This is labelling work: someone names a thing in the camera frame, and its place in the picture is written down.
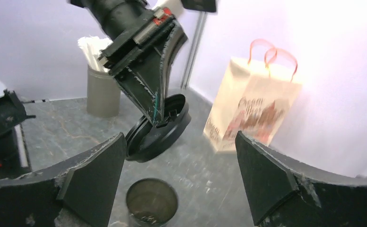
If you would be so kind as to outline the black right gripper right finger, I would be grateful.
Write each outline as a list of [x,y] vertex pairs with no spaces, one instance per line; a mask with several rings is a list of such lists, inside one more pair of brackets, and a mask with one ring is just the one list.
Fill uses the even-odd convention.
[[327,172],[239,132],[237,160],[257,227],[367,227],[367,179]]

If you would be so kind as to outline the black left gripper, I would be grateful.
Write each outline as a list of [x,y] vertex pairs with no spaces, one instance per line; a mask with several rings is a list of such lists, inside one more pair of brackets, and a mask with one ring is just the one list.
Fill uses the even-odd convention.
[[167,121],[165,98],[171,66],[187,37],[177,0],[71,0],[87,9],[112,43],[98,60],[152,125]]

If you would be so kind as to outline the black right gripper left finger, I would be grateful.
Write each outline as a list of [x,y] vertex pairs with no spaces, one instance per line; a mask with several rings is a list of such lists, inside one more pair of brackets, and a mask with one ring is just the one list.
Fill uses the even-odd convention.
[[106,227],[126,153],[120,133],[53,166],[0,179],[0,227]]

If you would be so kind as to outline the paper takeout bag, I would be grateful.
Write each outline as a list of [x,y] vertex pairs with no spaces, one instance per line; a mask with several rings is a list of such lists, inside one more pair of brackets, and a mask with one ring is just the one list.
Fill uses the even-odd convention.
[[296,58],[264,39],[250,49],[260,45],[263,61],[232,57],[226,68],[203,130],[215,152],[235,152],[239,131],[268,146],[302,89]]

